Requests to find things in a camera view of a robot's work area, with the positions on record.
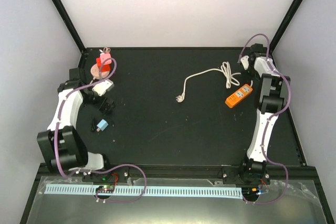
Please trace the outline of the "light blue plug adapter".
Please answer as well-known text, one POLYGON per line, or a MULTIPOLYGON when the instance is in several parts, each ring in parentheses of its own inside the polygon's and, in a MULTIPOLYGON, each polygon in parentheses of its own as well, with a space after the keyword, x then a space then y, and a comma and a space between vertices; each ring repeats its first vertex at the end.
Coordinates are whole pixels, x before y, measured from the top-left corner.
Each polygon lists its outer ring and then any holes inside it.
POLYGON ((108 122, 107 122, 106 120, 102 119, 102 120, 97 124, 97 129, 96 129, 96 131, 97 131, 97 132, 104 131, 104 130, 107 128, 108 125, 109 125, 108 122))

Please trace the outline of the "orange power strip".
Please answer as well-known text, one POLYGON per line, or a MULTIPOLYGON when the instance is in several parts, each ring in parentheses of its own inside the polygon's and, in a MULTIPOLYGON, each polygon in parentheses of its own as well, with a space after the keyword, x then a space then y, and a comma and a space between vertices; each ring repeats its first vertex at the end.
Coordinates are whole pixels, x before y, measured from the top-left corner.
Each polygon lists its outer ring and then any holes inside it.
POLYGON ((241 103, 245 98, 247 98, 252 93, 252 91, 252 86, 244 84, 225 100, 225 104, 232 109, 237 104, 241 103))

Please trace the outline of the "pink round power strip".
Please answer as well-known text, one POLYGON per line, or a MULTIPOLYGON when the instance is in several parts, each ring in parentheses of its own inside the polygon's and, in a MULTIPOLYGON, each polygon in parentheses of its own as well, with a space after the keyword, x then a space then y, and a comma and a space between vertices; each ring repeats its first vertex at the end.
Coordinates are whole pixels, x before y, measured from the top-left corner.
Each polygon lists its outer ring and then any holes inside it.
POLYGON ((101 72, 101 78, 100 78, 99 67, 98 67, 97 64, 94 64, 90 69, 90 73, 92 75, 92 80, 90 81, 90 84, 92 84, 94 81, 98 81, 100 79, 106 78, 109 75, 110 71, 102 71, 101 72))

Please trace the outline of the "pink plug adapter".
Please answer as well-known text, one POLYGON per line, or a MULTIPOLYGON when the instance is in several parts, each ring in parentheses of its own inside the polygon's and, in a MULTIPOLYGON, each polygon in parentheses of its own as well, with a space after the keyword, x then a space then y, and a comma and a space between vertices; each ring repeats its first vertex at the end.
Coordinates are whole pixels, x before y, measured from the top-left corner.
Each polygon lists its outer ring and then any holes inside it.
POLYGON ((103 65, 111 64, 112 63, 111 54, 110 53, 101 53, 100 54, 100 62, 103 65))

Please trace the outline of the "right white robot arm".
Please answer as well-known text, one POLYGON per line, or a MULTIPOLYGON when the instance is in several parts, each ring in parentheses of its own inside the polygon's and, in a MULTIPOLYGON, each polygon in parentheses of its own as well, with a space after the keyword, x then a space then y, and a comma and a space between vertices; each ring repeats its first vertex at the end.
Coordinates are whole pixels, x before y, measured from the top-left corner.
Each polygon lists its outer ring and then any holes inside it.
POLYGON ((247 77, 259 77, 255 107, 256 126, 251 144, 240 164, 239 179, 244 184, 253 184, 266 173, 267 149, 272 129, 279 114, 288 108, 291 100, 290 77, 282 75, 274 61, 267 56, 262 44, 253 44, 250 54, 243 56, 240 64, 247 77))

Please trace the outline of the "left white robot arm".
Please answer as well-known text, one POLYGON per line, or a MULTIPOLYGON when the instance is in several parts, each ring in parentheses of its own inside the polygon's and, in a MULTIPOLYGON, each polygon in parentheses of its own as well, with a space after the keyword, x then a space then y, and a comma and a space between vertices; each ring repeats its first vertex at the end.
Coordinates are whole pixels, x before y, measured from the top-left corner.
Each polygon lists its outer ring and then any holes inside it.
POLYGON ((57 89, 55 115, 47 130, 38 133, 37 143, 50 172, 94 171, 100 181, 106 182, 113 174, 108 159, 104 154, 87 150, 76 126, 79 110, 84 104, 97 104, 102 113, 111 111, 114 102, 105 97, 105 93, 114 87, 114 83, 104 78, 87 84, 85 74, 81 68, 69 70, 69 80, 57 89))

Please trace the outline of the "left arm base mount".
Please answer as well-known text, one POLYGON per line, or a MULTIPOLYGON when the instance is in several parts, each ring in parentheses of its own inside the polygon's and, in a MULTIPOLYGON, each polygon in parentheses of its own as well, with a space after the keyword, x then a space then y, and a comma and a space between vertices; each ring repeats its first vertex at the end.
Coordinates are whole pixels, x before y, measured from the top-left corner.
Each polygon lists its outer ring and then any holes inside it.
POLYGON ((113 184, 114 182, 126 183, 128 179, 128 174, 129 167, 122 167, 106 174, 91 173, 90 175, 83 175, 82 181, 93 184, 113 184))

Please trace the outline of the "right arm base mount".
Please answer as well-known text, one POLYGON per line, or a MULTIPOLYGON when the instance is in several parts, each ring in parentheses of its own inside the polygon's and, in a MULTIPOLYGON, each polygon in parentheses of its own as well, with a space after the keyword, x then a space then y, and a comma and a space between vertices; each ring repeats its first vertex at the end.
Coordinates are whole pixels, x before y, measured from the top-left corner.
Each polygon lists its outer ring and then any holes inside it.
POLYGON ((265 183, 270 185, 270 179, 265 177, 265 174, 257 175, 248 172, 242 172, 237 166, 223 166, 220 169, 219 178, 224 184, 235 184, 243 186, 257 186, 265 183))

